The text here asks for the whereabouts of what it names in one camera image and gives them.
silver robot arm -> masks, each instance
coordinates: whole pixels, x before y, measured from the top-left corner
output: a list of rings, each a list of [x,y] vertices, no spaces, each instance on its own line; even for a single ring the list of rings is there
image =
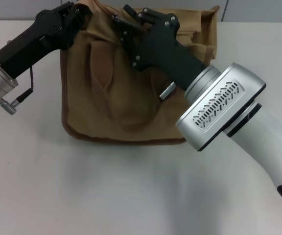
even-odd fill
[[[265,87],[238,64],[222,74],[210,66],[187,89],[192,105],[176,125],[198,151],[223,131],[265,169],[282,196],[282,124],[255,101]]]

white table surface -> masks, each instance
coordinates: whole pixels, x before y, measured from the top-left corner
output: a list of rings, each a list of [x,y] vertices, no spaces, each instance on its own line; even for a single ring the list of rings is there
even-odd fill
[[[29,27],[0,21],[0,48]],[[219,23],[220,70],[267,82],[259,102],[282,120],[282,23]],[[59,52],[34,66],[35,92],[0,107],[0,235],[282,235],[282,198],[224,134],[198,153],[77,141],[61,124]],[[18,78],[11,101],[29,87]]]

black cable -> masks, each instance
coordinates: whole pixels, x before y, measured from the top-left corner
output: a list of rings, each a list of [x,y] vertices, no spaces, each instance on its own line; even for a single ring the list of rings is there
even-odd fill
[[[33,70],[32,70],[32,66],[30,67],[30,80],[31,80],[31,89],[33,90],[33,88],[34,88],[34,82],[33,82]]]
[[[224,8],[223,16],[221,17],[221,22],[223,22],[223,20],[224,20],[224,16],[226,14],[228,3],[229,3],[229,0],[226,1],[226,5],[225,5],[225,8]]]

black bracket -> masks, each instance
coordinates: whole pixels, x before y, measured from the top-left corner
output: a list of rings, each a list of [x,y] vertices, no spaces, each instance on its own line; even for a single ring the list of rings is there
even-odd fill
[[[0,50],[0,66],[13,79],[44,56],[57,49],[68,49],[92,14],[88,6],[72,2],[37,14],[35,22],[25,32]]]
[[[136,45],[133,37],[142,31],[141,26],[127,23],[116,14],[113,15],[115,26],[120,31],[120,41],[127,52],[131,66],[142,71],[149,66],[157,66],[183,90],[206,68],[206,65],[177,41],[176,35],[180,27],[175,14],[163,14],[149,8],[142,12],[129,5],[124,10],[139,24],[152,26]]]

brown cloth bag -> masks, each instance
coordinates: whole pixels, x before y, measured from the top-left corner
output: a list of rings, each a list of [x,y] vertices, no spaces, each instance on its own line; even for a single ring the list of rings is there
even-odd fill
[[[134,70],[123,50],[111,15],[134,20],[123,10],[79,0],[93,15],[86,29],[61,52],[63,85],[62,122],[76,139],[132,144],[184,142],[175,123],[187,110],[184,91],[161,102],[159,95],[170,84],[158,68]],[[216,13],[209,11],[154,9],[174,13],[180,22],[177,40],[209,65],[216,56]]]

